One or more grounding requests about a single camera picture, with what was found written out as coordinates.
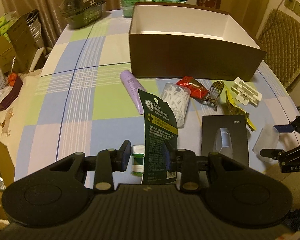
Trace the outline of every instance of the plastic food container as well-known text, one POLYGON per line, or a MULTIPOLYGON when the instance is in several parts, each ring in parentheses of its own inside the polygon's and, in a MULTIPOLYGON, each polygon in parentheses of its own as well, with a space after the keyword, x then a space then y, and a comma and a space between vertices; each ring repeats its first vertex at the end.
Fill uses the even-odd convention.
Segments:
POLYGON ((62 15, 70 27, 79 29, 101 18, 105 0, 62 0, 62 15))

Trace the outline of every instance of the purple tube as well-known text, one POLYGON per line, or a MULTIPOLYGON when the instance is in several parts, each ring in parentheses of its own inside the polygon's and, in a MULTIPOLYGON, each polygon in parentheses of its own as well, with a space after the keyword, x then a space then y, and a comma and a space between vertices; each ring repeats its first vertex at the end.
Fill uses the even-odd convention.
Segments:
POLYGON ((147 90, 145 90, 145 88, 139 83, 139 81, 135 78, 134 75, 131 74, 129 70, 122 71, 120 73, 120 79, 127 92, 129 93, 129 96, 131 97, 139 114, 143 114, 143 108, 139 97, 138 89, 143 90, 145 92, 147 90))

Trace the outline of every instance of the wall outlet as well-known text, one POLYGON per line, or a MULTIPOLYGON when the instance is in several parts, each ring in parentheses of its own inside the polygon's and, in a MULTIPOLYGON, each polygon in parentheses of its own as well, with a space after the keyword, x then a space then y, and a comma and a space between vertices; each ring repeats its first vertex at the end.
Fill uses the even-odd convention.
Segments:
POLYGON ((291 0, 291 1, 284 0, 284 6, 290 9, 291 11, 293 11, 295 4, 296 4, 296 0, 291 0))
POLYGON ((295 12, 296 15, 298 15, 300 17, 300 3, 296 2, 293 11, 295 12))

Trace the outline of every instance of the white plastic holder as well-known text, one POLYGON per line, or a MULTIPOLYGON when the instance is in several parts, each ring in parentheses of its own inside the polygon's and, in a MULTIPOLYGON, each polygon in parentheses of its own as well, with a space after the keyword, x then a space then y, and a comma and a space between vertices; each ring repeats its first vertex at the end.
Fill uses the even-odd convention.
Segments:
POLYGON ((255 106, 258 106, 259 101, 262 99, 261 93, 249 86, 239 77, 234 80, 234 85, 231 89, 238 94, 236 99, 245 106, 248 105, 249 101, 255 106))

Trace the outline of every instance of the orange object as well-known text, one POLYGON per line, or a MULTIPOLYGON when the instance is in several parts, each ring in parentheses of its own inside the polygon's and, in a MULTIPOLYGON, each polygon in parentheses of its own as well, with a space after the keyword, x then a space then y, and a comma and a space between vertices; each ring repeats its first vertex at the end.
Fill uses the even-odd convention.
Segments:
POLYGON ((13 87, 14 82, 16 81, 16 78, 17 78, 17 74, 16 74, 16 73, 11 73, 11 74, 8 76, 8 83, 9 83, 10 86, 13 87))

